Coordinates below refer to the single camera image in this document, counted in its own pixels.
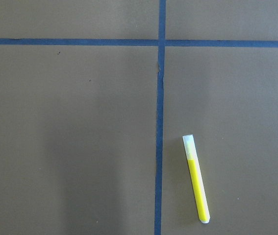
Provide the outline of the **yellow highlighter pen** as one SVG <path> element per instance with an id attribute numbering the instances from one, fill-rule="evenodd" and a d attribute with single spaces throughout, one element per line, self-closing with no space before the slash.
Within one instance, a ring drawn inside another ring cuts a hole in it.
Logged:
<path id="1" fill-rule="evenodd" d="M 197 155 L 196 145 L 193 135 L 185 135 L 182 137 L 188 163 L 189 173 L 191 177 L 192 187 L 194 191 L 195 202 L 198 211 L 198 217 L 201 223 L 208 224 L 210 222 L 210 213 L 202 180 L 202 174 Z"/>

